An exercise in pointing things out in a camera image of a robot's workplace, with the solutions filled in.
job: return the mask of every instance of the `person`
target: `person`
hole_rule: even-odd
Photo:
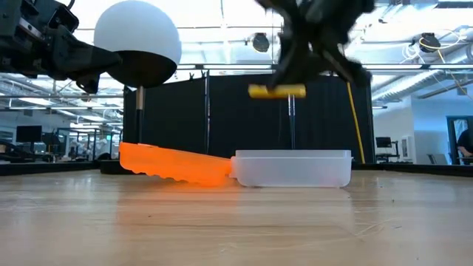
[[[470,131],[468,129],[461,133],[457,141],[457,146],[464,157],[473,157],[473,145],[470,140]]]

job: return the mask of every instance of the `desk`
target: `desk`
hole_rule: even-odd
[[[3,265],[471,265],[473,179],[195,188],[99,171],[0,178]]]

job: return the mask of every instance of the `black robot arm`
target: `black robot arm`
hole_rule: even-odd
[[[338,49],[363,13],[372,12],[374,0],[256,0],[284,19],[279,35],[281,55],[268,89],[281,83],[304,83],[324,71],[336,72],[346,82],[367,88],[371,74],[349,61]]]
[[[74,37],[79,25],[70,11],[74,2],[0,1],[0,72],[70,78],[85,92],[97,93],[100,74],[121,64],[121,57]]]

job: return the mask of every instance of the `computer monitor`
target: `computer monitor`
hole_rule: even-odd
[[[392,148],[392,141],[390,137],[377,137],[376,146],[378,148]]]
[[[17,143],[35,143],[41,142],[42,126],[17,126],[16,142]]]

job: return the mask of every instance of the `cable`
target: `cable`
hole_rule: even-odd
[[[353,120],[355,121],[355,128],[356,128],[356,136],[358,138],[358,145],[360,147],[361,162],[363,164],[365,164],[366,161],[364,159],[363,142],[361,141],[360,127],[358,126],[358,118],[356,116],[355,104],[353,103],[352,87],[350,85],[350,82],[347,82],[347,89],[348,89],[348,96],[350,98],[350,105],[352,107]]]
[[[437,50],[438,55],[440,56],[440,59],[444,64],[446,64],[445,59],[443,59],[442,52],[440,50]],[[461,86],[460,82],[458,82],[457,78],[452,74],[452,71],[449,71],[450,75],[452,76],[453,80],[455,81],[455,84],[457,84],[458,88],[461,89],[461,91],[470,98],[470,100],[473,100],[473,97],[468,94],[468,92]]]

